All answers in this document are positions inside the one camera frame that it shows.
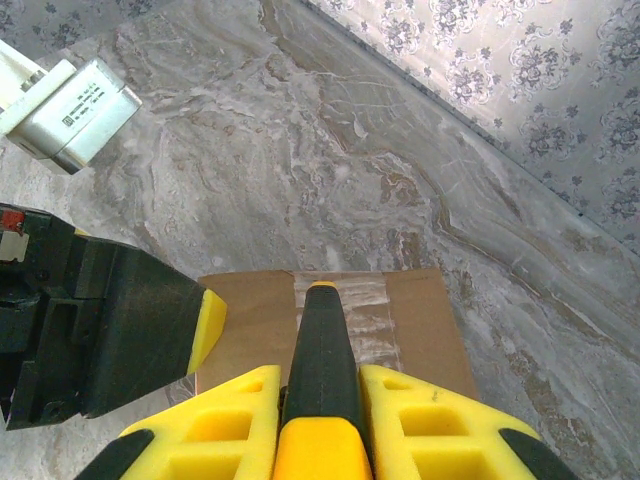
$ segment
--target gray marble surface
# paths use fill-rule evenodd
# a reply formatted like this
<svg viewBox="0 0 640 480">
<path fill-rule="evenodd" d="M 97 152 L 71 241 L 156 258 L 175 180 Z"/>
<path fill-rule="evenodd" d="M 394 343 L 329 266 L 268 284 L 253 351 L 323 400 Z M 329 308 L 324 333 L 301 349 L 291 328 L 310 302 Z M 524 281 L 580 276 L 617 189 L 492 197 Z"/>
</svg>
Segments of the gray marble surface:
<svg viewBox="0 0 640 480">
<path fill-rule="evenodd" d="M 439 266 L 483 400 L 582 478 L 638 478 L 637 256 L 295 2 L 178 0 L 47 61 L 95 55 L 143 108 L 71 178 L 0 144 L 0 201 L 192 277 Z M 167 404 L 2 432 L 3 474 L 69 478 Z"/>
</svg>

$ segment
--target marble floor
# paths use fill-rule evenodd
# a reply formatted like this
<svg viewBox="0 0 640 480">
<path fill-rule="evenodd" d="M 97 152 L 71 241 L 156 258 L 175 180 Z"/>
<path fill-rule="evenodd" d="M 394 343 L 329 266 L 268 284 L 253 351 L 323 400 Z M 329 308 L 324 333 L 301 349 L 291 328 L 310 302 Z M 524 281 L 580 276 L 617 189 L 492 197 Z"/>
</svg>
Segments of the marble floor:
<svg viewBox="0 0 640 480">
<path fill-rule="evenodd" d="M 483 400 L 583 479 L 637 478 L 640 258 L 294 1 L 177 0 L 45 63 L 95 55 L 141 111 L 73 177 L 0 143 L 0 201 L 194 278 L 438 266 Z M 2 473 L 71 478 L 168 404 L 1 432 Z"/>
</svg>

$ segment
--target cardboard box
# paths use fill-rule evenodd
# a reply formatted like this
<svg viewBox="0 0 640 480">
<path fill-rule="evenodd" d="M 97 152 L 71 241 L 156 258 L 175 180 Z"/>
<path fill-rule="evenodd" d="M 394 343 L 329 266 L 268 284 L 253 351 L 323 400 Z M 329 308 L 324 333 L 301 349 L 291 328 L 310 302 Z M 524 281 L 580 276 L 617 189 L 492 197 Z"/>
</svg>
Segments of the cardboard box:
<svg viewBox="0 0 640 480">
<path fill-rule="evenodd" d="M 438 269 L 391 273 L 265 271 L 203 277 L 228 304 L 222 337 L 196 373 L 200 393 L 261 365 L 286 384 L 307 288 L 336 283 L 356 362 L 384 365 L 478 398 Z"/>
</svg>

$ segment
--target floral wallpaper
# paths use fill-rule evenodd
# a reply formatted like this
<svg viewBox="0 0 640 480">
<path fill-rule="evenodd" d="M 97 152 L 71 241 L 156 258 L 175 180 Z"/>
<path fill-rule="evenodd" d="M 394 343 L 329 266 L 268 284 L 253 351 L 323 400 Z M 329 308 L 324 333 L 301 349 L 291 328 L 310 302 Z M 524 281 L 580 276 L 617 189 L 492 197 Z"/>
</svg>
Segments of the floral wallpaper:
<svg viewBox="0 0 640 480">
<path fill-rule="evenodd" d="M 305 0 L 640 254 L 640 0 Z"/>
</svg>

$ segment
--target red component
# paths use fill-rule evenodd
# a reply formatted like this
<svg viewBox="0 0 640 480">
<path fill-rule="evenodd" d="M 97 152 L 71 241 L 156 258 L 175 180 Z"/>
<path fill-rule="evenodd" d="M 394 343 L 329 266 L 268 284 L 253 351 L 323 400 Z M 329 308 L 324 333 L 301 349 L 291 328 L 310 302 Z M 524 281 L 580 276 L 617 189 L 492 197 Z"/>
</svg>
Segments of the red component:
<svg viewBox="0 0 640 480">
<path fill-rule="evenodd" d="M 24 213 L 16 212 L 15 210 L 4 210 L 2 212 L 2 220 L 0 220 L 0 226 L 5 230 L 11 230 L 13 232 L 21 232 L 22 225 L 24 223 Z"/>
</svg>

